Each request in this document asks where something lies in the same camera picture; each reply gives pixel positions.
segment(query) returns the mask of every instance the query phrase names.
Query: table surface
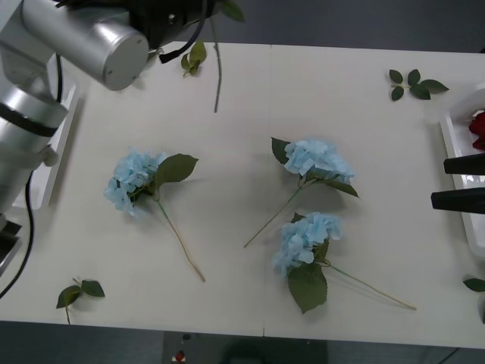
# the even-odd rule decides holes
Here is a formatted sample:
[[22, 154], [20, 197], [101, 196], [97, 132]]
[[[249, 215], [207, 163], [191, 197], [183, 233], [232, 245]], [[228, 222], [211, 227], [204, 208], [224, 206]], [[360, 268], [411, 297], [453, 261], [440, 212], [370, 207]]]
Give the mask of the table surface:
[[[83, 79], [86, 101], [52, 205], [36, 216], [33, 253], [0, 301], [0, 319], [65, 323], [55, 304], [76, 277], [99, 280], [107, 295], [76, 302], [76, 325], [484, 348], [479, 296], [462, 283], [466, 274], [483, 277], [483, 263], [470, 253], [460, 214], [430, 204], [433, 191], [453, 188], [441, 167], [440, 110], [485, 80], [482, 56], [234, 44], [221, 51], [216, 115], [211, 46], [197, 77], [184, 80], [172, 62], [119, 93]], [[419, 68], [451, 90], [392, 103], [389, 68]], [[361, 199], [306, 190], [243, 249], [296, 183], [274, 160], [270, 137], [309, 136], [339, 145]], [[102, 197], [128, 146], [200, 159], [189, 180], [163, 189], [163, 200], [206, 283], [156, 204], [148, 201], [147, 216], [134, 221]], [[331, 245], [331, 262], [418, 311], [328, 272], [326, 305], [301, 315], [270, 265], [279, 227], [295, 210], [341, 217], [344, 238]]]

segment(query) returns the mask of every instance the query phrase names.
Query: flower head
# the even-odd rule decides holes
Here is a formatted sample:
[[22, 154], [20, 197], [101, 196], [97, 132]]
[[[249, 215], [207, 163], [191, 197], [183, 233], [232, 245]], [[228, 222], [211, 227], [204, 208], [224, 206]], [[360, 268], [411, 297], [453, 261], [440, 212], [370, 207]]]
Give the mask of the flower head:
[[343, 158], [336, 152], [336, 146], [321, 140], [300, 140], [290, 143], [285, 148], [288, 162], [285, 168], [304, 176], [309, 171], [314, 171], [325, 176], [326, 179], [335, 178], [345, 184], [350, 183], [350, 178], [355, 172], [347, 165]]
[[150, 156], [147, 152], [138, 153], [135, 148], [130, 148], [130, 154], [118, 161], [114, 176], [103, 193], [105, 198], [114, 203], [117, 210], [127, 211], [132, 216], [138, 215], [140, 210], [133, 206], [130, 194], [149, 185], [158, 166], [166, 158], [165, 153]]
[[313, 249], [316, 246], [330, 238], [340, 239], [342, 222], [336, 216], [313, 212], [300, 221], [283, 225], [281, 232], [283, 243], [273, 258], [273, 267], [286, 277], [289, 268], [314, 261]]

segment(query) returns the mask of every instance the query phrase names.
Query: flower stem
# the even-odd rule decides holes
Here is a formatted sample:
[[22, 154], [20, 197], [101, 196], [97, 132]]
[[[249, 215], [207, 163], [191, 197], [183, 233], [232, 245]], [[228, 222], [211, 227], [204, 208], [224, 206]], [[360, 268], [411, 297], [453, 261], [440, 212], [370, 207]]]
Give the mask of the flower stem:
[[296, 190], [296, 192], [289, 198], [288, 201], [286, 201], [286, 203], [283, 205], [283, 207], [281, 208], [280, 211], [278, 211], [276, 213], [275, 216], [273, 216], [270, 221], [268, 221], [261, 229], [259, 229], [259, 231], [256, 233], [256, 235], [254, 237], [251, 238], [250, 241], [248, 241], [246, 243], [246, 245], [244, 246], [245, 248], [259, 235], [259, 233], [261, 233], [265, 227], [267, 227], [288, 205], [290, 202], [292, 202], [292, 200], [296, 197], [296, 195], [298, 195], [298, 193], [302, 190], [301, 187], [298, 187], [298, 189]]
[[67, 306], [64, 308], [66, 309], [67, 323], [70, 325], [69, 310], [67, 309]]
[[192, 257], [190, 256], [190, 253], [189, 253], [189, 248], [187, 248], [187, 245], [185, 244], [185, 242], [183, 241], [182, 237], [177, 232], [177, 229], [172, 225], [172, 221], [170, 221], [170, 219], [168, 218], [168, 215], [165, 212], [165, 210], [164, 210], [163, 206], [161, 205], [160, 201], [157, 201], [157, 204], [160, 207], [160, 210], [163, 212], [165, 218], [167, 219], [168, 224], [170, 224], [170, 226], [171, 226], [172, 230], [174, 231], [175, 235], [177, 235], [177, 238], [180, 241], [180, 244], [182, 245], [183, 252], [185, 253], [185, 256], [187, 257], [187, 260], [189, 261], [190, 265], [192, 266], [192, 268], [194, 268], [194, 270], [196, 271], [196, 273], [199, 275], [200, 279], [202, 279], [202, 282], [205, 282], [204, 275], [202, 274], [202, 272], [200, 271], [200, 269], [197, 267], [197, 265], [192, 260]]
[[210, 17], [209, 21], [211, 22], [212, 36], [214, 37], [214, 49], [215, 49], [215, 53], [217, 54], [217, 66], [219, 68], [219, 81], [217, 83], [217, 94], [215, 96], [215, 106], [214, 106], [214, 113], [217, 114], [217, 110], [219, 109], [219, 96], [221, 95], [221, 85], [222, 85], [222, 61], [221, 61], [221, 52], [219, 52], [219, 42], [217, 41], [217, 31], [215, 29], [214, 17]]
[[331, 264], [330, 264], [330, 262], [329, 262], [328, 260], [326, 260], [326, 259], [324, 260], [324, 263], [323, 263], [323, 264], [322, 264], [322, 263], [320, 263], [320, 264], [321, 264], [322, 266], [324, 266], [324, 267], [330, 267], [330, 268], [335, 269], [335, 270], [336, 270], [336, 271], [338, 271], [340, 274], [345, 275], [346, 277], [349, 277], [349, 278], [351, 278], [351, 279], [356, 280], [358, 283], [361, 283], [361, 284], [363, 284], [364, 286], [371, 288], [372, 290], [374, 290], [374, 291], [378, 292], [379, 294], [382, 294], [383, 296], [385, 296], [385, 297], [387, 297], [387, 298], [389, 298], [389, 299], [391, 299], [391, 300], [393, 300], [393, 301], [395, 301], [395, 302], [397, 302], [397, 303], [400, 303], [401, 305], [403, 305], [403, 306], [405, 306], [405, 307], [408, 307], [409, 309], [413, 309], [414, 311], [418, 309], [418, 308], [416, 308], [415, 306], [410, 305], [409, 303], [406, 303], [406, 302], [404, 302], [404, 301], [402, 301], [402, 300], [400, 300], [400, 299], [398, 299], [398, 298], [395, 298], [395, 297], [391, 296], [391, 295], [390, 295], [390, 294], [388, 294], [388, 293], [384, 293], [382, 290], [378, 290], [376, 287], [371, 286], [369, 283], [365, 283], [364, 281], [362, 281], [362, 280], [360, 280], [360, 279], [358, 279], [358, 278], [356, 278], [356, 277], [354, 277], [354, 276], [350, 275], [349, 273], [345, 273], [345, 272], [344, 272], [342, 269], [338, 269], [337, 267], [334, 267], [333, 265], [331, 265]]

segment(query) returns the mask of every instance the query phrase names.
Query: gray floor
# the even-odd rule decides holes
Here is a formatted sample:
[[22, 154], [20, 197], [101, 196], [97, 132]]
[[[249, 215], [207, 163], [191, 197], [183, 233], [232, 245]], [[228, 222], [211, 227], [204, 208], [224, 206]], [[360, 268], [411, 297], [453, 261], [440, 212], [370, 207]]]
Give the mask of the gray floor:
[[[238, 24], [217, 16], [221, 42], [470, 53], [485, 48], [484, 0], [237, 1], [247, 21]], [[202, 37], [212, 40], [208, 29]], [[175, 333], [0, 322], [0, 362], [156, 364], [164, 358], [165, 364], [182, 345], [188, 347], [187, 355], [194, 355], [189, 364], [203, 364], [204, 359], [195, 356], [216, 357], [228, 340], [195, 335], [191, 344], [182, 345]], [[266, 347], [310, 352], [302, 350], [298, 340], [291, 345], [287, 340], [269, 340]], [[437, 364], [452, 350], [346, 342], [311, 345], [323, 353], [314, 362], [332, 364]], [[461, 350], [447, 364], [483, 362], [485, 351]]]
[[[236, 0], [244, 24], [217, 17], [221, 42], [478, 53], [483, 0]], [[204, 40], [212, 40], [206, 27]]]

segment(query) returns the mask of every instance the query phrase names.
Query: white tray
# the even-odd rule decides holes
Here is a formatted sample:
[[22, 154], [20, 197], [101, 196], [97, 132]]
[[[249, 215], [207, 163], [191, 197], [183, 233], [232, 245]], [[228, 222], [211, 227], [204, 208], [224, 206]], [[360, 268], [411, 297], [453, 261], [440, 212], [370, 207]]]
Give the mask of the white tray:
[[[485, 110], [485, 83], [477, 85], [446, 111], [441, 119], [441, 129], [448, 157], [481, 153], [471, 145], [477, 136], [468, 129], [473, 116], [480, 110]], [[485, 176], [454, 174], [453, 180], [457, 190], [485, 187]], [[471, 251], [485, 258], [485, 215], [463, 212], [462, 217]]]
[[[55, 63], [52, 59], [48, 64], [49, 78], [51, 85], [54, 88], [57, 85]], [[66, 145], [67, 135], [69, 134], [70, 125], [73, 121], [74, 111], [76, 109], [77, 101], [80, 96], [79, 84], [75, 81], [74, 77], [70, 75], [66, 70], [64, 72], [64, 94], [62, 98], [62, 105], [69, 110], [66, 118], [62, 122], [58, 131], [51, 139], [52, 148], [59, 154], [59, 162], [53, 167], [46, 167], [43, 163], [33, 173], [32, 182], [30, 184], [31, 203], [32, 209], [38, 210], [44, 205], [49, 204], [49, 200], [52, 194], [52, 188], [54, 187], [55, 177], [58, 173], [59, 164], [61, 162], [62, 153]], [[15, 207], [25, 208], [25, 197], [23, 190], [17, 196], [14, 202]]]

